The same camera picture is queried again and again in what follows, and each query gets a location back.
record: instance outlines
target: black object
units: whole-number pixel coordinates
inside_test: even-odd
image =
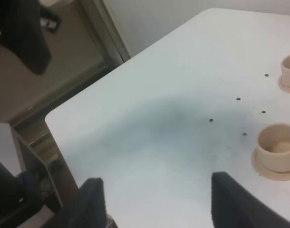
[[[225,172],[212,176],[212,217],[215,228],[290,228]]]
[[[103,181],[88,179],[70,206],[58,212],[42,228],[106,228]]]
[[[48,30],[55,33],[60,18],[38,0],[0,0],[0,44],[12,50],[35,74],[43,74],[51,54],[41,30],[40,16]]]
[[[16,228],[42,206],[32,174],[22,172],[15,178],[0,163],[0,228]]]
[[[0,163],[0,213],[17,207],[23,197],[19,181]]]

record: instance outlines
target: wall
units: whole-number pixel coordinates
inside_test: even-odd
[[[227,8],[290,14],[290,0],[103,0],[130,56],[201,11]]]

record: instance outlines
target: metal frame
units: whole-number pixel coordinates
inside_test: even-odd
[[[103,0],[78,0],[113,64],[118,67],[130,59],[128,51]]]

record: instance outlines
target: white table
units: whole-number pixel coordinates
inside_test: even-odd
[[[277,84],[288,54],[290,16],[209,9],[46,122],[79,186],[103,178],[119,227],[213,227],[214,171],[290,221],[290,181],[251,165],[258,131],[290,123],[290,94]]]

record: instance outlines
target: beige cup holder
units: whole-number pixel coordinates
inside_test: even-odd
[[[268,179],[290,180],[290,124],[272,124],[258,134],[252,164]]]
[[[278,80],[278,85],[283,91],[290,93],[290,56],[281,62],[281,71],[282,75]]]

